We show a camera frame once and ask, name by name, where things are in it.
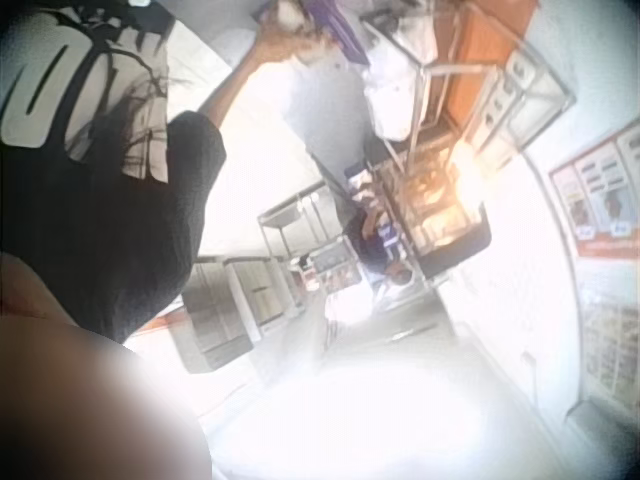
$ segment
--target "hair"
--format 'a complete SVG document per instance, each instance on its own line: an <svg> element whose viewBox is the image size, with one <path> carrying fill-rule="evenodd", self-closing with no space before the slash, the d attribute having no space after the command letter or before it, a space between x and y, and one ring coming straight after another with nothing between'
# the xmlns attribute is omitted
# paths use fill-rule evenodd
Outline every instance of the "hair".
<svg viewBox="0 0 640 480"><path fill-rule="evenodd" d="M408 268L403 268L391 275L391 281L399 286L407 285L413 278L413 272Z"/></svg>

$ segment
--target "white wall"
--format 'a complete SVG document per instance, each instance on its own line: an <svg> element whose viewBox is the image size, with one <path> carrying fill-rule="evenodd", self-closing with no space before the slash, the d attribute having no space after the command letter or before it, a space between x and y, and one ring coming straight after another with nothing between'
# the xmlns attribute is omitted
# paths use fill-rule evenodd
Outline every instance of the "white wall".
<svg viewBox="0 0 640 480"><path fill-rule="evenodd" d="M571 239L565 248L568 230L555 223L547 203L555 202L548 173L638 115L637 35L636 17L622 2L540 2L526 38L577 99L526 152L550 197L523 159L514 159L489 185L492 245L440 289L454 321L472 326L555 433L579 398L580 325L575 249ZM594 269L593 261L586 263ZM618 273L611 282L620 286L629 277Z"/></svg>

